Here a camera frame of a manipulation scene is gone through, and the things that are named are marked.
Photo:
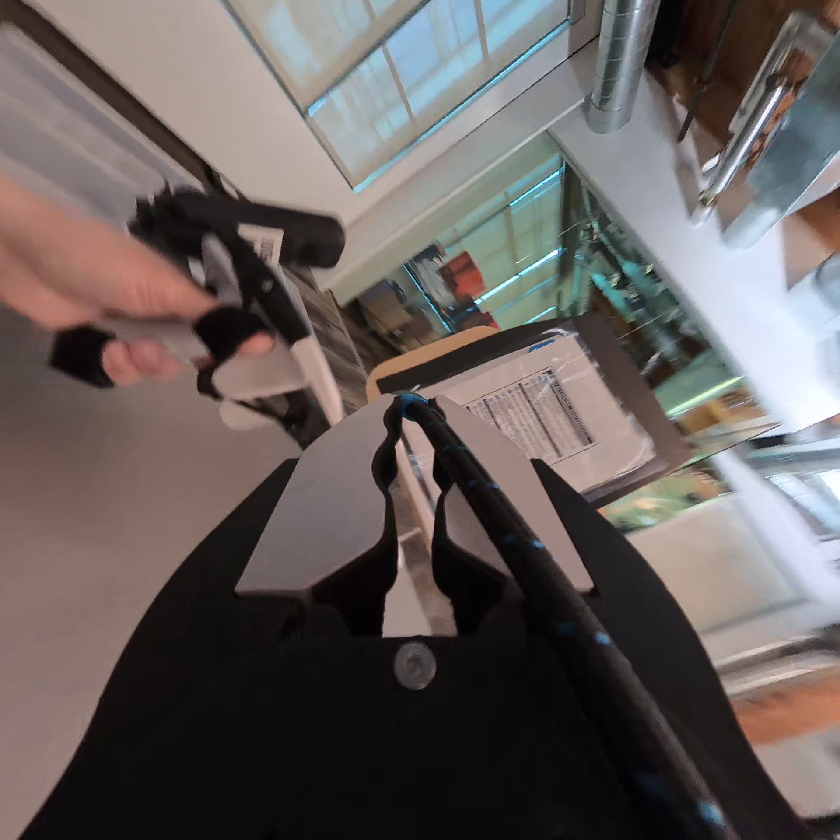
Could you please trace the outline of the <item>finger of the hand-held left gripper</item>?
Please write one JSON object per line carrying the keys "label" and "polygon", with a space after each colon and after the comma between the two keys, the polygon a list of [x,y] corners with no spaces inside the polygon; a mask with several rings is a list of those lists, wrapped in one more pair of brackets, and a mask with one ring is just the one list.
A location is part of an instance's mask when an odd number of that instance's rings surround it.
{"label": "finger of the hand-held left gripper", "polygon": [[327,358],[314,333],[290,346],[292,357],[304,375],[310,393],[315,397],[330,427],[345,417],[343,399]]}
{"label": "finger of the hand-held left gripper", "polygon": [[210,370],[210,395],[222,423],[236,432],[272,424],[289,433],[313,431],[312,340],[279,341],[263,354],[240,355]]}

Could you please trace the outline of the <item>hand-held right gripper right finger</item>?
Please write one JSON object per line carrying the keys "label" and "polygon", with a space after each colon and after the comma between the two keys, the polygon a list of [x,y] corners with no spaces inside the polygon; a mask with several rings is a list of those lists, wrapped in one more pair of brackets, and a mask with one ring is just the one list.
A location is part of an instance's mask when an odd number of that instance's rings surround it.
{"label": "hand-held right gripper right finger", "polygon": [[[575,589],[591,591],[593,580],[531,460],[496,425],[449,397],[440,395],[436,405]],[[432,551],[434,580],[450,601],[458,635],[475,633],[496,604],[520,595],[499,550],[454,481],[437,499]]]}

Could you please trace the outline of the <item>laminated instruction sheet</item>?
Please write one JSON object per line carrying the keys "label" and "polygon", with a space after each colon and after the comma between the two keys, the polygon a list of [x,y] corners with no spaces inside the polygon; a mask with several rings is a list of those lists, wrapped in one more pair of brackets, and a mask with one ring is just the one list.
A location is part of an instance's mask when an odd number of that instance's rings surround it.
{"label": "laminated instruction sheet", "polygon": [[551,329],[418,393],[465,408],[580,493],[634,478],[657,458],[651,435],[571,330]]}

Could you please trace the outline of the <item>silver ceiling duct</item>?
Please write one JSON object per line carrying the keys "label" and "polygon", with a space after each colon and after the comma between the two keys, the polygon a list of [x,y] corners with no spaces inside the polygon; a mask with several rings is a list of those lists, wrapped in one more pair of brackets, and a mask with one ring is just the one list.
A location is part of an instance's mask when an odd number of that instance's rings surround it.
{"label": "silver ceiling duct", "polygon": [[593,89],[584,114],[597,134],[625,127],[634,110],[659,1],[605,1]]}

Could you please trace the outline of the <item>silver ceiling ductwork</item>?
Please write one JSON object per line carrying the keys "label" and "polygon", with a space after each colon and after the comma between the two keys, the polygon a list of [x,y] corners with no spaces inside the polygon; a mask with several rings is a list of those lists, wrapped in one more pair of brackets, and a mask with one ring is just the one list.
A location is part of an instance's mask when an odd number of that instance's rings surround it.
{"label": "silver ceiling ductwork", "polygon": [[702,224],[756,157],[752,198],[723,231],[749,248],[782,218],[838,188],[839,35],[803,10],[784,22],[729,124],[730,141],[703,170],[692,220]]}

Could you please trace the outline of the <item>person's left hand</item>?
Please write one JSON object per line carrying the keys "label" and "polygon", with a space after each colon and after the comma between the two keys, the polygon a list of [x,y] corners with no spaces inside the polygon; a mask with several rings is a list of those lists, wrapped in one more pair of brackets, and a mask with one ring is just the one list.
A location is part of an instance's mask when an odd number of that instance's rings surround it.
{"label": "person's left hand", "polygon": [[2,303],[53,332],[50,365],[99,390],[177,375],[156,338],[126,342],[104,319],[176,321],[210,328],[233,320],[221,302],[128,233],[30,192],[1,174]]}

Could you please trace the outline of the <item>red storage crate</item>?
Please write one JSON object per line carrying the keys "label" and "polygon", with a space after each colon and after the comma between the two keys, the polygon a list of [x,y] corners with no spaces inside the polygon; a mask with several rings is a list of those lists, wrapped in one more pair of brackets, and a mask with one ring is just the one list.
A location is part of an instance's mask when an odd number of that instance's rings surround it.
{"label": "red storage crate", "polygon": [[438,274],[455,300],[455,304],[459,306],[475,302],[487,290],[480,269],[467,251],[462,251],[444,263],[439,268]]}

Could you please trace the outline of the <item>large paned window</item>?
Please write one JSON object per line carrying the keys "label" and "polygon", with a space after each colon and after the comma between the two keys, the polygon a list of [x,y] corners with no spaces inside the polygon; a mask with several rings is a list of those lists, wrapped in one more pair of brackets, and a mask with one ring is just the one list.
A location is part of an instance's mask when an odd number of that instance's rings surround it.
{"label": "large paned window", "polygon": [[227,1],[354,193],[585,15],[561,1]]}

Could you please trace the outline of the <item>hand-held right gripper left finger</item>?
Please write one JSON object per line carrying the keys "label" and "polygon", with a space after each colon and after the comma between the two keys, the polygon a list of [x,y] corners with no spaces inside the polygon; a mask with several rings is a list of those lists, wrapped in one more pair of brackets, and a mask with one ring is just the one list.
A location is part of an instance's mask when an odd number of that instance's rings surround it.
{"label": "hand-held right gripper left finger", "polygon": [[237,596],[277,596],[337,610],[354,636],[381,636],[396,581],[391,484],[401,404],[384,395],[297,460],[252,552]]}

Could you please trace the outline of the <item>glass partition window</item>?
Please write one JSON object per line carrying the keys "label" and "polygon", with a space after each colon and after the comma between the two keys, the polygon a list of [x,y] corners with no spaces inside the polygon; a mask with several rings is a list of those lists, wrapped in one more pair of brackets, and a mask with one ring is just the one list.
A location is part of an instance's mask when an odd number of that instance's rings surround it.
{"label": "glass partition window", "polygon": [[[445,204],[412,232],[389,269],[378,269],[353,300],[362,319],[406,344],[442,339],[478,326],[510,329],[557,312],[564,158],[540,133]],[[486,283],[466,306],[439,268],[467,251]]]}

